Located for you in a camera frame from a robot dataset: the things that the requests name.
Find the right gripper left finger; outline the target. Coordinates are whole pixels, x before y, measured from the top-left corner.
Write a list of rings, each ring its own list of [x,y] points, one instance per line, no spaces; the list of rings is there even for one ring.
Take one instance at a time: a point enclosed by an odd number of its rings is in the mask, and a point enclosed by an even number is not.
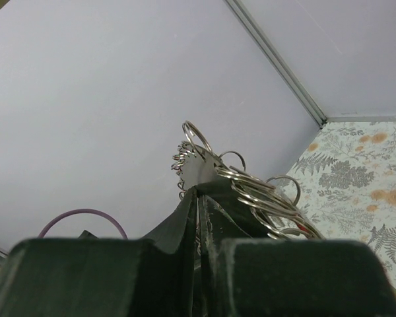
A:
[[[0,269],[0,316],[191,316],[197,191],[143,238],[35,238]]]

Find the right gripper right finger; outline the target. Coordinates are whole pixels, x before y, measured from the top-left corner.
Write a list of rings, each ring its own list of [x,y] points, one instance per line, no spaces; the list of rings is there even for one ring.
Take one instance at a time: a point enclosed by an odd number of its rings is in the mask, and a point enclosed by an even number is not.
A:
[[[355,240],[274,240],[228,183],[197,186],[209,316],[396,316],[396,294]]]

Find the round metal key ring disc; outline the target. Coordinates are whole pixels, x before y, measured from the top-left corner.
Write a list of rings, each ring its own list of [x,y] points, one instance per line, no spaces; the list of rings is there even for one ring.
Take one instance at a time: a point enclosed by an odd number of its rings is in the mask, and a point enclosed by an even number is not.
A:
[[[171,166],[180,178],[181,198],[192,187],[225,183],[226,192],[234,196],[233,202],[238,203],[240,209],[238,216],[225,215],[246,234],[251,234],[247,227],[253,226],[275,240],[324,239],[297,207],[302,191],[296,179],[287,175],[267,180],[252,176],[247,173],[246,162],[239,152],[225,151],[218,155],[192,122],[183,122],[182,129],[186,140],[178,145],[178,153],[172,157],[175,163]],[[240,159],[241,169],[223,162],[223,156],[229,153]]]

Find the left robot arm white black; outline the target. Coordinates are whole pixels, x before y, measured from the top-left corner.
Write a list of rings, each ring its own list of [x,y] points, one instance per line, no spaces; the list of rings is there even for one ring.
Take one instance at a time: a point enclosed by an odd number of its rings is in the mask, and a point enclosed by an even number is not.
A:
[[[98,239],[97,236],[93,235],[91,232],[87,230],[83,230],[81,234],[79,235],[79,239]]]

